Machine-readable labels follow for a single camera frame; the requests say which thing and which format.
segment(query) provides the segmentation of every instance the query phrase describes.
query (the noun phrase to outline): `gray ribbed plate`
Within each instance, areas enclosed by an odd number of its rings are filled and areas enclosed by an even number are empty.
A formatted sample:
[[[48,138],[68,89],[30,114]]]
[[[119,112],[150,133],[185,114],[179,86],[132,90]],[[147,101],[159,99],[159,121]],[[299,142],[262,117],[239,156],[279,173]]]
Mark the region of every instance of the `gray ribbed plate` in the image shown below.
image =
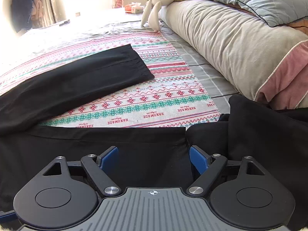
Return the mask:
[[[106,198],[88,220],[67,231],[238,231],[218,219],[200,198],[179,188],[128,188]],[[279,227],[276,231],[287,231]],[[23,227],[21,231],[30,231]]]

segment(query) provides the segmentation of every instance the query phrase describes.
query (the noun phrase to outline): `snowflake pattern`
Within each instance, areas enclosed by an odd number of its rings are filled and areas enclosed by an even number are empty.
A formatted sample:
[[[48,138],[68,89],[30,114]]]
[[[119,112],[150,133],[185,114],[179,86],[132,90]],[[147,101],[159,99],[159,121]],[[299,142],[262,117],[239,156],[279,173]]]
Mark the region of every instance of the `snowflake pattern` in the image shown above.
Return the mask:
[[[102,107],[103,107],[103,108],[108,108],[109,105],[110,105],[109,103],[104,102],[104,103],[102,104]]]
[[[165,94],[165,96],[167,96],[168,98],[170,98],[170,97],[172,96],[172,93],[167,92],[167,93]]]
[[[158,95],[158,94],[153,95],[153,98],[156,99],[156,100],[158,100],[160,97],[161,97],[161,96]]]
[[[148,97],[146,97],[146,96],[141,96],[141,98],[140,98],[140,100],[143,101],[143,102],[146,102],[147,99],[148,99]]]
[[[46,126],[57,126],[62,124],[69,124],[76,121],[85,121],[85,120],[91,120],[91,119],[97,119],[97,118],[106,118],[106,117],[114,117],[121,114],[126,113],[132,113],[132,112],[139,112],[139,111],[145,111],[145,110],[156,110],[156,109],[162,109],[165,107],[175,106],[179,104],[187,104],[187,103],[194,103],[194,102],[200,102],[203,101],[206,103],[208,100],[210,100],[210,96],[207,94],[202,95],[190,95],[189,97],[181,97],[181,98],[174,98],[174,99],[167,99],[167,100],[161,100],[161,101],[153,101],[149,103],[144,103],[141,105],[128,105],[126,107],[120,107],[116,109],[106,109],[102,111],[96,111],[94,112],[88,112],[87,114],[77,114],[77,115],[67,115],[64,118],[58,118],[58,119],[51,119],[47,122],[43,122],[43,125]],[[210,122],[216,122],[219,118],[220,114],[219,112],[215,112],[213,115],[207,116],[207,119],[209,119]]]
[[[127,102],[129,102],[129,103],[133,103],[134,101],[135,101],[135,99],[133,99],[133,98],[130,98],[130,99],[127,100]]]
[[[91,107],[90,107],[90,109],[93,111],[93,110],[95,110],[97,108],[97,106],[96,105],[92,105]]]
[[[85,107],[80,107],[79,109],[78,109],[78,111],[80,112],[80,113],[82,113],[82,112],[84,112],[86,110],[86,108]]]
[[[115,104],[116,106],[120,106],[121,103],[122,103],[121,101],[117,100],[114,104]]]
[[[177,94],[180,95],[180,96],[183,96],[184,92],[181,91],[181,90],[179,90],[179,91],[177,92]]]

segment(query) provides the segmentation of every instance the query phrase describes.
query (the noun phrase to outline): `bed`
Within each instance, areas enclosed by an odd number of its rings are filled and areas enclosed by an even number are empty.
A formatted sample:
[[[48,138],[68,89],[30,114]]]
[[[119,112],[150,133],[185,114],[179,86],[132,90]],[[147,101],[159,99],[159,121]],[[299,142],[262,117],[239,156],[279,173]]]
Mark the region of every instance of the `bed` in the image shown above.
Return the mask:
[[[160,16],[247,98],[308,107],[308,35],[209,0],[173,2]]]
[[[95,19],[80,17],[62,27],[55,24],[28,31],[18,41],[20,52],[15,59],[3,64],[0,94],[76,59],[131,44],[155,75],[153,81],[120,90],[42,124],[189,127],[217,121],[221,113],[228,113],[228,98],[238,91],[167,25],[162,24],[161,34],[141,27],[140,20],[140,14],[126,14],[120,8]]]

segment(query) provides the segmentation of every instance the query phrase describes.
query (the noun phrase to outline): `crosshair symbol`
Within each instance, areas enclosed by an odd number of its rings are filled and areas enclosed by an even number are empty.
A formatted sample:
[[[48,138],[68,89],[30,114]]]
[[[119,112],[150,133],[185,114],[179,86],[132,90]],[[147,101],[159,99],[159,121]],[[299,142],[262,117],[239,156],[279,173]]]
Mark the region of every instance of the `crosshair symbol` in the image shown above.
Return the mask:
[[[148,192],[151,195],[157,195],[159,192],[157,192],[156,190],[152,190],[151,192]]]

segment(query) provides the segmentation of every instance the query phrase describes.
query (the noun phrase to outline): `bedsheet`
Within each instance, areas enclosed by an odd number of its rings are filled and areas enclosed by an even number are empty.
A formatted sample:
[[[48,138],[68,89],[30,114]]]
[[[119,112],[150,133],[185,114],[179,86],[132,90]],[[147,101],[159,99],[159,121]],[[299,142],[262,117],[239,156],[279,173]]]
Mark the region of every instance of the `bedsheet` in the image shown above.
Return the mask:
[[[155,75],[154,80],[71,109],[43,124],[66,127],[189,127],[216,121],[220,113],[215,103],[171,42],[160,32],[140,27],[140,16],[126,15],[123,10],[118,10],[118,13],[121,13],[118,21],[115,17],[112,22],[103,19],[90,23],[75,21],[63,27],[56,24],[29,31],[19,43],[26,44],[22,54],[16,56],[15,62],[8,67],[9,71],[1,77],[0,94],[33,75],[105,49],[131,44]],[[165,27],[164,32],[181,47],[183,55],[194,60],[193,69],[201,68],[203,71],[204,68],[199,66],[208,66],[200,56],[193,57],[191,51],[185,49],[191,47],[183,46],[183,42],[179,44],[181,39],[169,28]],[[201,77],[201,80],[205,83],[211,80],[206,72],[203,71],[203,75],[206,78]],[[224,94],[212,81],[211,85],[209,89],[214,88],[217,96],[214,99],[219,100]],[[224,112],[227,112],[227,101],[224,103]]]
[[[126,14],[124,9],[120,8],[106,11],[104,15],[97,16],[91,20],[80,17],[75,21],[72,20],[69,25],[62,27],[55,24],[51,27],[30,30],[21,37],[18,43],[19,53],[16,56],[10,56],[9,61],[1,60],[0,76],[12,70],[18,64],[24,63],[29,58],[68,47],[72,42],[79,44],[84,42],[84,39],[95,39],[102,35],[116,36],[122,33],[130,34],[149,31],[149,28],[140,27],[140,20],[141,14]],[[190,66],[218,106],[220,112],[228,113],[228,98],[231,94],[237,93],[236,89],[186,41],[175,34],[163,22],[161,23],[161,33],[172,43],[180,56]]]

